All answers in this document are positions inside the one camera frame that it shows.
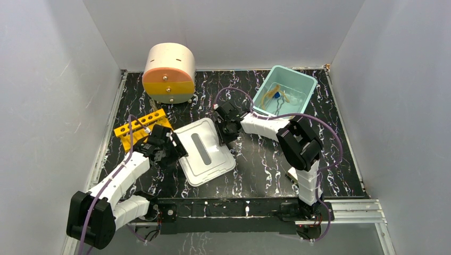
teal plastic bin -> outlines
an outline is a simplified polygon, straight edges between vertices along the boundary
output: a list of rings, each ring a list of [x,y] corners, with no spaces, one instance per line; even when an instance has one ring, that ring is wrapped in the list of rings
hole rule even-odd
[[[304,113],[317,80],[281,65],[275,65],[254,97],[254,111],[278,116]]]

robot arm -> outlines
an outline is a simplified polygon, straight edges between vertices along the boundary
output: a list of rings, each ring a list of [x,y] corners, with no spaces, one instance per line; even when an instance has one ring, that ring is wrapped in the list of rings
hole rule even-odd
[[[318,201],[315,192],[322,142],[308,120],[299,116],[290,120],[268,120],[267,116],[243,112],[228,101],[216,107],[215,111],[218,114],[215,126],[221,143],[236,140],[239,131],[278,141],[292,166],[289,172],[296,173],[299,199],[308,206]]]
[[[72,197],[66,229],[68,236],[81,238],[88,208],[108,180],[111,182],[104,188],[91,213],[85,243],[103,249],[113,239],[115,231],[123,225],[141,216],[156,217],[157,210],[153,206],[157,204],[157,200],[143,192],[136,192],[129,199],[118,202],[136,179],[153,165],[164,167],[187,153],[177,134],[160,125],[155,125],[151,135],[139,140],[133,149],[128,162],[123,161],[88,192],[78,191]]]

gray wall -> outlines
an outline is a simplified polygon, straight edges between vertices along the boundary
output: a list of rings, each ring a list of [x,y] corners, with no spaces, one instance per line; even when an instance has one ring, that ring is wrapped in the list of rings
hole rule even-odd
[[[145,236],[147,231],[140,230]],[[380,255],[383,254],[374,224],[334,224],[328,235],[311,246],[296,235],[278,233],[188,233],[160,235],[155,241],[140,241],[125,227],[97,254],[158,255]]]
[[[331,63],[364,0],[83,0],[121,69],[158,43],[186,45],[198,69]]]
[[[398,254],[449,254],[451,3],[367,0],[331,77]]]
[[[81,0],[1,1],[1,254],[61,253],[119,81]]]

black marble table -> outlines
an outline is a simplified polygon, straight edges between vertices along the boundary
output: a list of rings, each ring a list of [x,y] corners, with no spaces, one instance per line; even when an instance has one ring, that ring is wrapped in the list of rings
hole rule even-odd
[[[300,70],[318,80],[315,92],[305,113],[328,123],[340,136],[344,157],[338,167],[327,172],[322,187],[325,197],[366,197],[351,156],[344,129],[329,88],[324,70]],[[174,129],[201,118],[214,118],[213,100],[223,87],[237,87],[252,97],[258,91],[269,71],[208,71],[196,72],[196,97],[192,103],[161,105]],[[153,112],[150,97],[141,83],[142,73],[129,73],[122,93],[114,128],[124,125],[129,114],[144,116]],[[237,106],[247,104],[245,96],[228,90],[220,100],[231,99]],[[317,123],[311,123],[324,143],[320,167],[333,164],[338,149],[333,136]],[[127,192],[126,197],[143,190],[158,198],[273,198],[296,197],[297,185],[286,175],[290,165],[281,153],[279,145],[258,135],[242,134],[231,144],[236,158],[236,167],[220,177],[199,187],[188,184],[182,168],[175,164],[167,169],[153,167]],[[101,179],[124,159],[124,150],[119,138],[111,134]]]

lid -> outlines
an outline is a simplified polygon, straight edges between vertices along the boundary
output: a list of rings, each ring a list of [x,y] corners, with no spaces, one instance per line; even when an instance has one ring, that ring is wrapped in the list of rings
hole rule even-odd
[[[175,130],[188,156],[179,159],[191,186],[202,185],[235,168],[229,148],[219,145],[219,138],[210,118],[203,118]]]

